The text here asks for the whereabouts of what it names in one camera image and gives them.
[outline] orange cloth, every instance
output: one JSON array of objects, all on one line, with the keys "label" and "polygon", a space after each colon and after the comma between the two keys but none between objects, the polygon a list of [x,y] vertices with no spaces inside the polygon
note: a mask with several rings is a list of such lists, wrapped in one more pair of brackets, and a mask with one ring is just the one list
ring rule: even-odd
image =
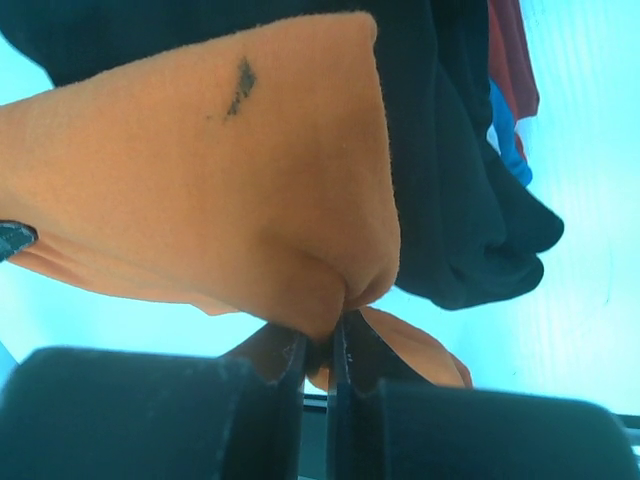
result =
[{"label": "orange cloth", "polygon": [[288,19],[0,108],[15,264],[321,338],[382,296],[400,233],[364,13]]},{"label": "orange cloth", "polygon": [[[431,383],[445,387],[473,388],[469,369],[428,333],[375,308],[363,308],[362,315],[407,365]],[[327,391],[328,369],[321,368],[309,380],[317,388]]]}]

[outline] light blue surface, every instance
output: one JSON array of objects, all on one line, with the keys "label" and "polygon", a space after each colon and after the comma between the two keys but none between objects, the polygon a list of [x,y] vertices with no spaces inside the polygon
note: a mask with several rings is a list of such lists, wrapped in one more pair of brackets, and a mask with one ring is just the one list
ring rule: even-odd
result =
[{"label": "light blue surface", "polygon": [[[578,397],[640,414],[640,2],[522,0],[542,103],[521,122],[531,190],[564,218],[532,294],[462,312],[393,290],[378,305],[428,331],[481,388]],[[0,103],[49,88],[0,43]],[[0,265],[0,340],[219,355],[262,325],[102,297]]]}]

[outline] black cloth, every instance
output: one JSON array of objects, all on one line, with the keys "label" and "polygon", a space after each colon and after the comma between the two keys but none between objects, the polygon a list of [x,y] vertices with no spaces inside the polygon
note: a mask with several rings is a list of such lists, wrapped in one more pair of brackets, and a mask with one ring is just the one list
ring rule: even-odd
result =
[{"label": "black cloth", "polygon": [[486,141],[486,0],[0,0],[0,30],[62,86],[280,18],[348,10],[379,27],[402,231],[396,285],[446,309],[531,291],[543,276],[536,254],[564,225]]}]

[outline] blue fabric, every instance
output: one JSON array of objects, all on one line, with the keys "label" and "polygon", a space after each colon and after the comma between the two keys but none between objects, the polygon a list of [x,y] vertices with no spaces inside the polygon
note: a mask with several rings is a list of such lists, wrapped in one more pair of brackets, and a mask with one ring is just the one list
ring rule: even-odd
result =
[{"label": "blue fabric", "polygon": [[526,187],[531,183],[533,172],[531,172],[531,168],[529,168],[526,160],[522,158],[516,147],[515,119],[500,88],[493,80],[490,80],[490,83],[493,128],[495,128],[498,135],[500,158],[502,158],[502,162],[507,169]]},{"label": "blue fabric", "polygon": [[33,245],[38,240],[36,231],[17,222],[0,221],[0,262]]}]

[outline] red cloth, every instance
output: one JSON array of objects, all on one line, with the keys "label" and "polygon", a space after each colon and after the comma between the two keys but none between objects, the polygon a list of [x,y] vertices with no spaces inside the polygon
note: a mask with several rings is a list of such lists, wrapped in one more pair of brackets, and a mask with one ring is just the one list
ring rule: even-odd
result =
[{"label": "red cloth", "polygon": [[502,91],[516,122],[538,113],[540,94],[518,0],[489,0],[489,75]]}]

